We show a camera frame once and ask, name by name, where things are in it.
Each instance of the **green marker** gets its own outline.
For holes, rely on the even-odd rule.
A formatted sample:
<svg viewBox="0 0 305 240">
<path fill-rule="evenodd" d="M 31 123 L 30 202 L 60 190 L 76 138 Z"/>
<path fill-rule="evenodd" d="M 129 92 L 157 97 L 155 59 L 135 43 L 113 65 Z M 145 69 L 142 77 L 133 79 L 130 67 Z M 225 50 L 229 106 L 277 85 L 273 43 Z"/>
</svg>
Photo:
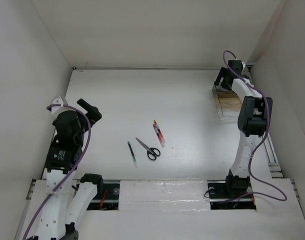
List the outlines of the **green marker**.
<svg viewBox="0 0 305 240">
<path fill-rule="evenodd" d="M 137 161 L 136 161 L 136 158 L 135 158 L 135 154 L 134 154 L 134 152 L 133 152 L 133 149 L 132 149 L 132 146 L 131 146 L 131 142 L 130 142 L 130 141 L 128 142 L 128 146 L 129 146 L 129 149 L 130 149 L 130 152 L 131 152 L 133 164 L 134 164 L 135 168 L 138 168 L 138 164 L 137 164 Z"/>
</svg>

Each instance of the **wall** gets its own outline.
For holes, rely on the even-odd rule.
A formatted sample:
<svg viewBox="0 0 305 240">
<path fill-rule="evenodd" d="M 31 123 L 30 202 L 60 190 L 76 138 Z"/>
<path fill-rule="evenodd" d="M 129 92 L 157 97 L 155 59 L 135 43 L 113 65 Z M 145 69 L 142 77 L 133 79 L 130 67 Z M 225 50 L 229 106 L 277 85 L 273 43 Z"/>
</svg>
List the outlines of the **wall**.
<svg viewBox="0 0 305 240">
<path fill-rule="evenodd" d="M 225 49 L 257 59 L 284 0 L 31 2 L 71 66 L 218 69 Z"/>
<path fill-rule="evenodd" d="M 287 0 L 264 55 L 251 71 L 273 98 L 271 138 L 305 216 L 305 0 Z"/>
<path fill-rule="evenodd" d="M 71 69 L 29 0 L 0 0 L 0 240 L 14 239 L 54 128 L 46 110 Z"/>
</svg>

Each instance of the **scissors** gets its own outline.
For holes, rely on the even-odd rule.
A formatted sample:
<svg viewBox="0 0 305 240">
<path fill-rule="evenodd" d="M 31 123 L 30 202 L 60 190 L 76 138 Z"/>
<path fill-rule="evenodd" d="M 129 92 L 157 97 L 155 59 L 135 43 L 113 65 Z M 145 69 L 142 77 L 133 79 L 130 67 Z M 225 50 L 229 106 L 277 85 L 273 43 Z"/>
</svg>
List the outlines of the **scissors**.
<svg viewBox="0 0 305 240">
<path fill-rule="evenodd" d="M 157 157 L 161 155 L 161 151 L 159 151 L 155 147 L 148 147 L 146 144 L 144 144 L 142 141 L 140 141 L 137 137 L 136 140 L 147 150 L 147 156 L 150 160 L 155 161 Z"/>
</svg>

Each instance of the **red marker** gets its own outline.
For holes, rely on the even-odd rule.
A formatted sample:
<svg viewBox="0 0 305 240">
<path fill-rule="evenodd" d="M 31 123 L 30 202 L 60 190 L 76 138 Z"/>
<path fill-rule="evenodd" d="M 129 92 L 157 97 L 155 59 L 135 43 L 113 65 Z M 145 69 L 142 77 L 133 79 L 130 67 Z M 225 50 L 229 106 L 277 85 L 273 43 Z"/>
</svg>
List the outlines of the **red marker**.
<svg viewBox="0 0 305 240">
<path fill-rule="evenodd" d="M 156 120 L 154 120 L 153 123 L 155 124 L 155 126 L 156 126 L 156 128 L 157 128 L 157 130 L 158 130 L 158 133 L 159 133 L 159 135 L 160 135 L 160 137 L 161 137 L 162 142 L 165 144 L 165 143 L 166 143 L 165 138 L 164 138 L 164 136 L 163 136 L 163 134 L 162 134 L 162 131 L 160 130 L 160 128 L 159 128 L 159 126 L 158 126 Z"/>
<path fill-rule="evenodd" d="M 164 144 L 164 142 L 163 142 L 161 136 L 159 135 L 159 132 L 158 132 L 158 129 L 157 129 L 156 125 L 153 124 L 152 126 L 153 126 L 153 129 L 154 129 L 155 133 L 157 134 L 157 137 L 158 137 L 158 140 L 159 140 L 159 142 L 160 142 L 161 147 L 164 148 L 164 147 L 165 147 L 165 144 Z"/>
</svg>

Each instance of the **scissors handle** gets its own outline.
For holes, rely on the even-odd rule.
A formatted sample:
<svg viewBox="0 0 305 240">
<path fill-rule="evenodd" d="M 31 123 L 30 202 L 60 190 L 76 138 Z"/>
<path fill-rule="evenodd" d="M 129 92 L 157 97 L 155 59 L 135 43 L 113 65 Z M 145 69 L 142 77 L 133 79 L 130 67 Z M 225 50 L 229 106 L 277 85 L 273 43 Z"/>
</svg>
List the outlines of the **scissors handle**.
<svg viewBox="0 0 305 240">
<path fill-rule="evenodd" d="M 157 157 L 161 155 L 161 151 L 155 147 L 151 147 L 150 150 L 153 151 L 154 154 L 152 154 L 150 151 L 147 151 L 147 156 L 150 160 L 155 161 Z"/>
</svg>

